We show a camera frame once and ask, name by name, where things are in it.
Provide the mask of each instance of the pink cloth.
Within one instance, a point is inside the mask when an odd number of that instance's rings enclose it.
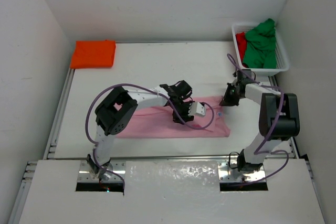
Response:
[[[209,103],[215,118],[204,130],[193,130],[185,125],[174,123],[171,107],[151,107],[136,111],[127,127],[118,134],[118,138],[183,138],[183,137],[228,137],[230,129],[224,123],[223,108],[219,106],[222,97],[196,98],[195,101]],[[195,116],[188,124],[204,126],[212,117],[211,110],[206,109],[205,117]]]

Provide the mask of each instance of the orange cloth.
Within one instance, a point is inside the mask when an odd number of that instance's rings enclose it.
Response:
[[[111,68],[115,41],[77,41],[70,68]]]

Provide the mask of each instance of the plastic basket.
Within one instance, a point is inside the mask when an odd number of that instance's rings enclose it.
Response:
[[[240,60],[236,34],[250,31],[251,29],[255,28],[258,25],[259,23],[252,23],[252,22],[235,23],[232,25],[232,34],[233,34],[233,40],[234,40],[235,48],[237,52],[238,64],[242,69],[247,69],[247,68],[243,66],[242,61]],[[251,71],[257,73],[259,76],[274,76],[275,74],[279,72],[284,72],[289,69],[288,56],[287,56],[285,47],[283,45],[282,39],[277,31],[275,32],[275,36],[277,40],[276,48],[275,48],[275,55],[277,58],[277,68],[274,68],[274,69],[251,68]]]

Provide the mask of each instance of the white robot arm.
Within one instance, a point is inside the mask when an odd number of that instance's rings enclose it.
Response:
[[[239,100],[248,98],[260,105],[259,133],[253,142],[243,149],[237,159],[238,171],[253,173],[263,165],[265,157],[282,141],[297,136],[300,131],[298,102],[295,94],[285,93],[283,104],[280,106],[280,92],[262,87],[247,78],[251,70],[235,73],[237,78],[228,83],[226,93],[220,102],[222,106],[239,105]]]
[[[173,121],[176,123],[182,123],[181,119],[188,122],[194,120],[194,116],[205,116],[206,109],[203,103],[185,101],[191,94],[192,88],[185,81],[179,81],[172,86],[162,84],[147,91],[114,88],[95,110],[96,146],[87,157],[92,171],[100,177],[103,176],[104,171],[97,163],[108,167],[114,140],[117,134],[126,128],[136,110],[166,106],[169,99],[169,103],[173,104],[178,112],[178,115],[173,112]]]

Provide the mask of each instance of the white table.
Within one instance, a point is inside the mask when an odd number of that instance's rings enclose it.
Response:
[[[113,84],[128,82],[153,88],[184,79],[192,86],[193,97],[224,95],[226,83],[234,79],[234,67],[227,53],[236,56],[233,42],[117,44],[111,69],[75,71],[54,158],[85,158],[92,150],[84,131],[87,109],[100,91]],[[257,80],[269,84],[267,77],[257,76]],[[240,152],[258,133],[259,110],[259,105],[246,99],[238,107],[224,108],[230,137],[118,139],[111,156],[206,156]],[[89,132],[95,136],[94,113]],[[287,142],[278,149],[291,152]]]
[[[283,162],[265,160],[265,172]],[[214,172],[192,176],[186,166]],[[126,162],[124,197],[75,191],[79,167],[80,161],[39,161],[20,224],[324,223],[303,159],[291,159],[267,179],[268,191],[245,192],[220,192],[213,162]]]

